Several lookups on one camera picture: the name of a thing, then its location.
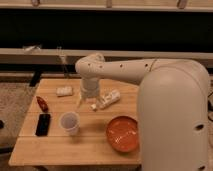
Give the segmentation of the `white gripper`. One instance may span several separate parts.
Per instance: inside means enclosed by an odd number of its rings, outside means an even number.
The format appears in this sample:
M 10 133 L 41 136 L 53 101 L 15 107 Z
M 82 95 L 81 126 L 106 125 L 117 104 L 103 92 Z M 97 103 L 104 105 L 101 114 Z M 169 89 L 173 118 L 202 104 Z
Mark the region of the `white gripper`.
M 81 85 L 81 96 L 86 98 L 96 98 L 100 94 L 100 86 L 99 86 L 99 80 L 92 78 L 92 79 L 82 79 Z M 79 108 L 82 104 L 82 97 L 79 96 L 77 99 L 77 108 Z M 99 109 L 103 108 L 103 100 L 101 97 L 96 98 L 96 105 Z

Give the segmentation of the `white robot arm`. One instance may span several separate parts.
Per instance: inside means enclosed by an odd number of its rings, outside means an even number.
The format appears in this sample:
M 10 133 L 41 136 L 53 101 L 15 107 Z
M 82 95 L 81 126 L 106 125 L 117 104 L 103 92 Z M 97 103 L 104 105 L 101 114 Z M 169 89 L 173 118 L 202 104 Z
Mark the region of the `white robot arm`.
M 107 62 L 101 54 L 79 59 L 81 96 L 97 97 L 99 80 L 138 86 L 137 114 L 142 171 L 208 171 L 206 68 L 187 59 Z

